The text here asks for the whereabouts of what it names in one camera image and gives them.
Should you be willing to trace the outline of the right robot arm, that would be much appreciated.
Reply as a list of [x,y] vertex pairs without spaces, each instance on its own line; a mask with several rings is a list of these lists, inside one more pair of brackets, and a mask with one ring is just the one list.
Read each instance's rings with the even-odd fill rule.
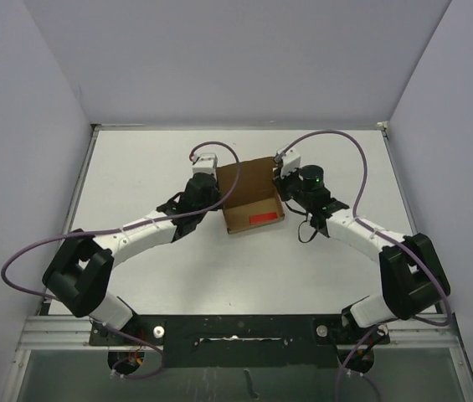
[[378,265],[380,291],[344,307],[342,336],[356,343],[371,327],[392,320],[415,319],[423,310],[450,295],[450,284],[432,241],[425,234],[386,230],[355,216],[349,205],[331,196],[317,165],[285,173],[273,171],[273,184],[284,202],[294,201],[317,235],[338,240]]

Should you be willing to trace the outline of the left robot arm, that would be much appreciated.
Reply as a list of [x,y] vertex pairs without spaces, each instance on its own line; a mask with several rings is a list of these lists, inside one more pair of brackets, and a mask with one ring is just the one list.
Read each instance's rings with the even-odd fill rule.
[[215,176],[195,173],[182,192],[130,223],[129,229],[104,235],[74,231],[74,237],[59,247],[42,282],[75,317],[90,317],[108,325],[112,338],[128,344],[138,334],[136,313],[109,293],[111,272],[146,250],[192,233],[205,217],[204,209],[220,199]]

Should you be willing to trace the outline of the red rectangular block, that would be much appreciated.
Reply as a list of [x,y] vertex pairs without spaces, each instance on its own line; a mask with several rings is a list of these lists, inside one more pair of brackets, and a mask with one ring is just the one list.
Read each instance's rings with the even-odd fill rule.
[[250,225],[269,224],[274,223],[279,219],[279,215],[276,212],[269,212],[264,214],[251,215],[249,217]]

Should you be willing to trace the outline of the brown cardboard box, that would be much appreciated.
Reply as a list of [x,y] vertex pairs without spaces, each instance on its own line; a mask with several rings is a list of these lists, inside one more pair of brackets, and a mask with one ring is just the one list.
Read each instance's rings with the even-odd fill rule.
[[235,235],[268,224],[250,225],[249,217],[256,214],[276,212],[285,218],[279,194],[273,184],[275,163],[273,157],[243,161],[239,165],[239,179],[233,192],[224,201],[223,216],[227,232]]

